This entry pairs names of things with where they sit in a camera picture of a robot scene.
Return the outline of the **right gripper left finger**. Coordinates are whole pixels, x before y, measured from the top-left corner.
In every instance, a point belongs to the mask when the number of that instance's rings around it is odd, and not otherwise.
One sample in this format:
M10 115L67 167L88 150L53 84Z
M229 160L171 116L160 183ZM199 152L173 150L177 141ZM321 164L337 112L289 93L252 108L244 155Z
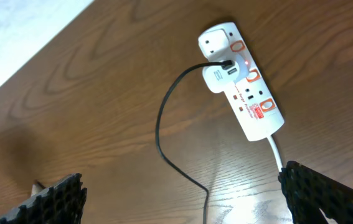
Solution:
M80 224L87 199L80 173L70 174L0 217L0 224Z

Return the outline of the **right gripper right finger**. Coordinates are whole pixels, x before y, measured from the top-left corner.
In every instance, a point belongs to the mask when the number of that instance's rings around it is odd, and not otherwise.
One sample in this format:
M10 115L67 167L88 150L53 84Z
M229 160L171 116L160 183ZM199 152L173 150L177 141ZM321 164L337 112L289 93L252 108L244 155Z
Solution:
M353 189L296 161L282 168L278 180L293 223L353 224Z

